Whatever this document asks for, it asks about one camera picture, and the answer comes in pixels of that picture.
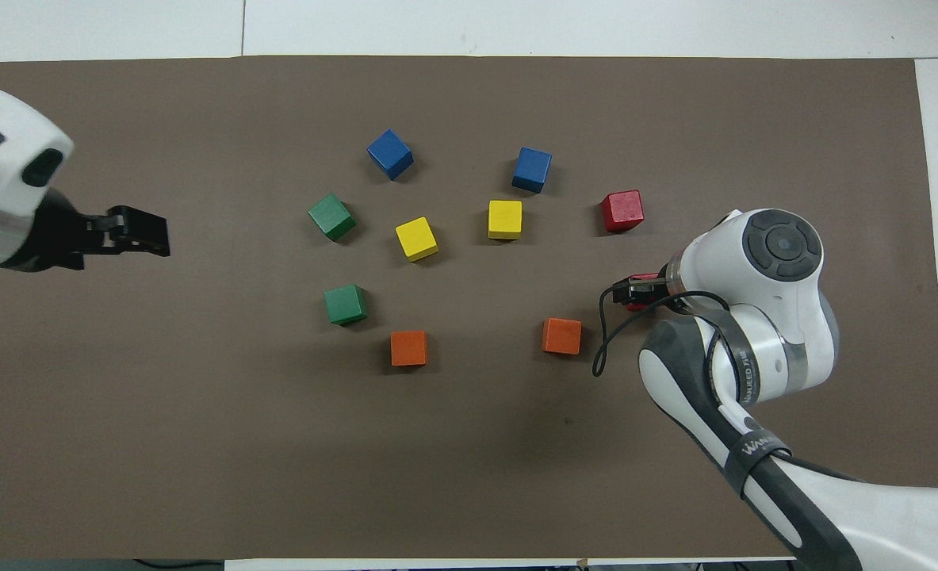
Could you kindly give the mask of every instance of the velcro strap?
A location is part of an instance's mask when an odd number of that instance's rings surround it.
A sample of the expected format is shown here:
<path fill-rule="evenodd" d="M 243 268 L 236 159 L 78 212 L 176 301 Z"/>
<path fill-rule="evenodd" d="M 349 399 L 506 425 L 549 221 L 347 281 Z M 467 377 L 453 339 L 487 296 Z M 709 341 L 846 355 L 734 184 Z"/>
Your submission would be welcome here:
<path fill-rule="evenodd" d="M 729 456 L 726 456 L 726 466 L 722 467 L 722 476 L 726 477 L 730 488 L 744 499 L 744 483 L 747 476 L 761 462 L 762 458 L 776 452 L 784 450 L 790 453 L 787 445 L 779 440 L 772 431 L 760 429 L 749 431 L 740 440 L 733 444 L 729 449 Z"/>

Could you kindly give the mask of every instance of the white robotic arm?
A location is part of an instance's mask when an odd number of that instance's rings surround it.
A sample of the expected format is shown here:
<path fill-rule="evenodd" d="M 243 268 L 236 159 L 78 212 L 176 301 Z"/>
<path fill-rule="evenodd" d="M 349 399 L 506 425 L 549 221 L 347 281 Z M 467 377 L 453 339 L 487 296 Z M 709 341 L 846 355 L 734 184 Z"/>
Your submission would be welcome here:
<path fill-rule="evenodd" d="M 838 329 L 817 290 L 812 225 L 783 210 L 734 211 L 661 272 L 658 296 L 689 316 L 661 322 L 638 362 L 658 408 L 812 569 L 938 570 L 938 490 L 864 484 L 801 462 L 745 406 L 826 380 Z"/>
<path fill-rule="evenodd" d="M 49 181 L 74 151 L 58 127 L 0 91 L 0 267 L 83 270 L 85 254 L 169 255 L 165 218 L 128 206 L 78 213 Z"/>

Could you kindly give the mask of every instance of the green block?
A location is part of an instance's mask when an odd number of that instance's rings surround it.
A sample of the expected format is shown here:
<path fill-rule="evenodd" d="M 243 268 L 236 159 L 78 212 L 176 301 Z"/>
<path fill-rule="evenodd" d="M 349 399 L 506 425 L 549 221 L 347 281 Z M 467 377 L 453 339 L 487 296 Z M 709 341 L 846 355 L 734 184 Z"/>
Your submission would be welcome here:
<path fill-rule="evenodd" d="M 324 304 L 327 306 L 328 320 L 335 325 L 345 325 L 366 319 L 366 300 L 363 299 L 363 289 L 355 283 L 324 292 Z"/>
<path fill-rule="evenodd" d="M 321 198 L 320 202 L 306 213 L 319 225 L 320 231 L 332 240 L 342 238 L 345 232 L 349 232 L 356 225 L 352 214 L 349 214 L 349 210 L 334 194 Z"/>

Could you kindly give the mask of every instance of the white table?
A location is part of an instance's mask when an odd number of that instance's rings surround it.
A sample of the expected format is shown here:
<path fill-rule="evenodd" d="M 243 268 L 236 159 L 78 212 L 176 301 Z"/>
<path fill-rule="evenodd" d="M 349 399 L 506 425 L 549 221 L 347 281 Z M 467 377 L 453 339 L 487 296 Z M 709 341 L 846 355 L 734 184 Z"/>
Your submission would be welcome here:
<path fill-rule="evenodd" d="M 938 283 L 938 0 L 0 0 L 0 61 L 265 54 L 915 59 Z M 229 567 L 575 561 L 250 560 Z"/>

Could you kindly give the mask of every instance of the red cube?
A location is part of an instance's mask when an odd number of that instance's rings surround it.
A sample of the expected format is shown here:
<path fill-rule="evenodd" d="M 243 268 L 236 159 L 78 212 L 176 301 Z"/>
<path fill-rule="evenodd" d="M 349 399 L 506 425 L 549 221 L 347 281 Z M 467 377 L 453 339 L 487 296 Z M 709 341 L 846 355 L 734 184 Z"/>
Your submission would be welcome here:
<path fill-rule="evenodd" d="M 631 230 L 645 220 L 641 193 L 636 190 L 611 192 L 603 199 L 603 221 L 608 232 Z"/>

